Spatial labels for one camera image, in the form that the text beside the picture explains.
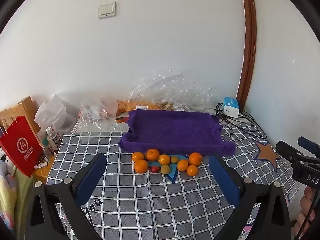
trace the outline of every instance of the purple towel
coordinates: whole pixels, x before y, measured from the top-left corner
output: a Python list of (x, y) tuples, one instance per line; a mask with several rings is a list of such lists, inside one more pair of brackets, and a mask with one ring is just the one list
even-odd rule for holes
[(236, 145), (221, 138), (219, 118), (207, 113), (134, 110), (129, 112), (129, 132), (119, 146), (129, 152), (158, 149), (161, 154), (233, 155)]

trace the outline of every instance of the gray and white plaid tablecloth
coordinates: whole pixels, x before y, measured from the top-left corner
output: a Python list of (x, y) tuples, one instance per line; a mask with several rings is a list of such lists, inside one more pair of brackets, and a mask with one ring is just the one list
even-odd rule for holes
[[(251, 123), (241, 126), (254, 130)], [(131, 153), (122, 151), (118, 146), (123, 133), (65, 134), (47, 184), (73, 177), (96, 153), (103, 153), (107, 157), (106, 171), (89, 202), (81, 207), (103, 240), (213, 239), (234, 207), (228, 204), (212, 176), (208, 157), (203, 158), (195, 177), (178, 172), (174, 184), (159, 173), (136, 174)], [(252, 139), (262, 143), (265, 140), (228, 125), (224, 125), (222, 137), (237, 144), (235, 156), (225, 157), (230, 167), (256, 183), (279, 181), (286, 200), (291, 202), (298, 188), (291, 179), (292, 173), (287, 163), (277, 160), (276, 173), (269, 162), (254, 160), (258, 148)], [(56, 207), (70, 239), (77, 239), (61, 205), (56, 204)], [(246, 230), (250, 229), (258, 209), (256, 204)]]

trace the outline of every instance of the silver bolt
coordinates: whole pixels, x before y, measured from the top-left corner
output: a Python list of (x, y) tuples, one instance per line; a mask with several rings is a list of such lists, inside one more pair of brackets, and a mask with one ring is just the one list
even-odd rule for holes
[(64, 182), (65, 184), (69, 184), (71, 181), (72, 181), (72, 178), (70, 178), (70, 177), (67, 177), (67, 178), (65, 178), (65, 179), (63, 180), (63, 182)]
[(35, 183), (35, 187), (40, 187), (42, 185), (42, 182), (41, 181), (37, 181), (36, 183)]
[(281, 187), (281, 184), (278, 181), (275, 181), (273, 185), (275, 185), (276, 187)]
[(245, 178), (243, 179), (243, 181), (244, 181), (245, 183), (247, 183), (247, 184), (252, 183), (252, 179), (250, 179), (249, 177), (245, 177)]

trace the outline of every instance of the wall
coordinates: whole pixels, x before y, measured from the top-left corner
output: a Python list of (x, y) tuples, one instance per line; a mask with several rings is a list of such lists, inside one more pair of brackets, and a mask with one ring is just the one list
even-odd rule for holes
[[(116, 17), (98, 5), (117, 2)], [(236, 96), (243, 62), (242, 0), (26, 0), (0, 36), (0, 109), (54, 93), (122, 99), (159, 69), (187, 71)]]
[[(246, 108), (273, 146), (283, 140), (293, 147), (304, 136), (320, 141), (320, 44), (290, 0), (255, 0), (257, 55)], [(290, 206), (299, 210), (295, 198)]]

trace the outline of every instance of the brown star with blue outline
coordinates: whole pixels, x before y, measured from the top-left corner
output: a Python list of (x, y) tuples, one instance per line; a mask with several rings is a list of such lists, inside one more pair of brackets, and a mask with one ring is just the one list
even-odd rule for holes
[(256, 161), (269, 161), (272, 164), (273, 168), (275, 169), (275, 172), (278, 174), (277, 160), (281, 160), (281, 157), (275, 153), (270, 143), (267, 142), (266, 144), (263, 144), (255, 140), (252, 140), (252, 141), (259, 148), (259, 152), (254, 159)]

